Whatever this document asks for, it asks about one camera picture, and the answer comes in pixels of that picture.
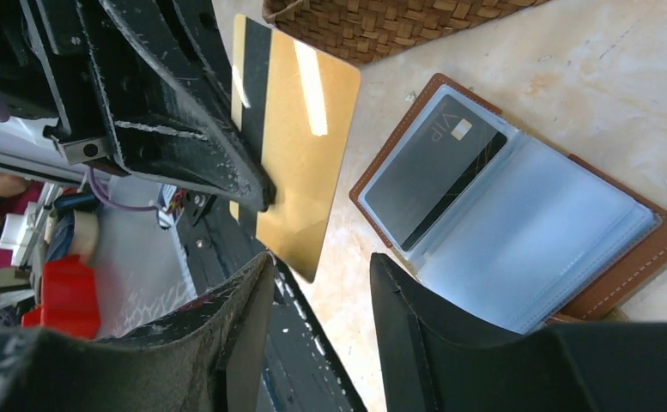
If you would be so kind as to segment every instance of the gray floor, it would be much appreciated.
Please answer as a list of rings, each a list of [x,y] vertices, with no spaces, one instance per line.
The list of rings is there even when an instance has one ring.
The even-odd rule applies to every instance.
[[[145,206],[160,185],[136,178],[112,179],[114,202]],[[122,336],[197,297],[179,262],[176,231],[162,230],[154,212],[104,208],[95,254],[101,327],[98,337]]]

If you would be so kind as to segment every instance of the red plastic container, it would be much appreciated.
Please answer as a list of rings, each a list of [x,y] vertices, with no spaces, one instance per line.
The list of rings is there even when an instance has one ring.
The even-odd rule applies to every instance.
[[[78,256],[43,267],[42,305],[22,317],[23,327],[45,326],[71,336],[93,339],[100,328],[93,269]]]

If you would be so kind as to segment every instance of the tabletop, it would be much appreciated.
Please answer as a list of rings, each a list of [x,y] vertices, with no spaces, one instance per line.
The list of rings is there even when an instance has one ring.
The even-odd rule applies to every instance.
[[[233,16],[261,21],[262,1],[214,3],[229,52]],[[317,279],[301,288],[370,410],[385,398],[368,259],[386,248],[348,192],[437,72],[667,209],[667,0],[552,0],[362,67]],[[667,320],[667,270],[622,309]]]

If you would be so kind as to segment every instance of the card chip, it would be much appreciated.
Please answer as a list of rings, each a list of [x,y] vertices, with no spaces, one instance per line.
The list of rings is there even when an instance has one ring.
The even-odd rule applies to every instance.
[[[457,140],[462,140],[464,135],[466,135],[470,129],[472,129],[472,123],[468,122],[466,118],[463,118],[459,121],[457,126],[452,129],[452,136]]]

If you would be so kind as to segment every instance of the black vip card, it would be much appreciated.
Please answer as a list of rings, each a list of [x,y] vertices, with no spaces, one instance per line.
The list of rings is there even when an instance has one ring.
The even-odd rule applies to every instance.
[[[410,250],[506,138],[445,95],[364,195],[404,251]]]

